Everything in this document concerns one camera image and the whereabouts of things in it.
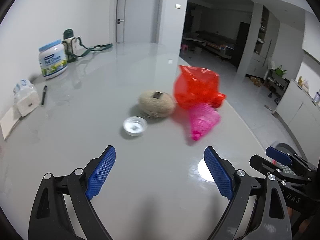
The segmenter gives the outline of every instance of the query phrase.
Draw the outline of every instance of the red plastic bag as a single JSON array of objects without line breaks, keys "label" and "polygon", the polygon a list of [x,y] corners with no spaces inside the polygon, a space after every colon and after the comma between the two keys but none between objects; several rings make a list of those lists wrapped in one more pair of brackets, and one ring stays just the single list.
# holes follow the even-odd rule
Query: red plastic bag
[{"label": "red plastic bag", "polygon": [[209,69],[180,66],[182,71],[174,84],[174,97],[179,106],[189,109],[200,103],[221,106],[226,95],[218,92],[219,75]]}]

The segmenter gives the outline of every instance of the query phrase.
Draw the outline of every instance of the textured blue pad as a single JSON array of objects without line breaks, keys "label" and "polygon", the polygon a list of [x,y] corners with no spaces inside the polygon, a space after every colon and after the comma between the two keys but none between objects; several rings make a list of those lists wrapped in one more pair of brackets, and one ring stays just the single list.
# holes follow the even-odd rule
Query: textured blue pad
[{"label": "textured blue pad", "polygon": [[209,147],[204,150],[204,162],[207,165],[220,194],[227,197],[228,200],[231,200],[234,195],[231,179]]},{"label": "textured blue pad", "polygon": [[91,200],[93,196],[97,196],[99,194],[115,161],[116,149],[114,147],[110,147],[88,179],[88,188],[85,194],[89,200]]},{"label": "textured blue pad", "polygon": [[268,147],[266,149],[266,155],[284,166],[289,166],[292,163],[292,160],[289,155],[280,152],[277,149],[274,149],[273,147]]}]

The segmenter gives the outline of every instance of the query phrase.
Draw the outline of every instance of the white bowl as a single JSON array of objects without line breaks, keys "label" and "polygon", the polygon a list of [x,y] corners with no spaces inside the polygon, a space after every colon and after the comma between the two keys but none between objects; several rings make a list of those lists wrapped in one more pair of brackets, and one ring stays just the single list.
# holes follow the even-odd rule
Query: white bowl
[{"label": "white bowl", "polygon": [[138,116],[131,116],[123,122],[124,130],[131,136],[142,135],[147,127],[147,121]]}]

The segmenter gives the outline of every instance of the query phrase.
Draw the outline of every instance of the pink stool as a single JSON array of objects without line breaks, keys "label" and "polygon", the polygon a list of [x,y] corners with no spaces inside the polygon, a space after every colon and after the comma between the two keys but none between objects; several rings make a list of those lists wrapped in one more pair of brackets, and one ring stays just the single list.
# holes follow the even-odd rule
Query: pink stool
[{"label": "pink stool", "polygon": [[182,50],[188,50],[188,45],[186,45],[186,44],[181,44],[181,49],[182,49]]}]

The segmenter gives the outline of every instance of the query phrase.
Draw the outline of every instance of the marker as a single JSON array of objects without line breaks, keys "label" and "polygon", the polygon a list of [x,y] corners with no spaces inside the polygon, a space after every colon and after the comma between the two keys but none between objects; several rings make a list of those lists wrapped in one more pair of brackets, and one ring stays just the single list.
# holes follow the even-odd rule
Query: marker
[{"label": "marker", "polygon": [[45,93],[47,92],[47,88],[48,88],[48,86],[45,85],[44,88],[43,88],[43,90],[42,90],[42,102],[41,102],[41,106],[43,106],[43,104],[44,104],[44,98],[45,98]]}]

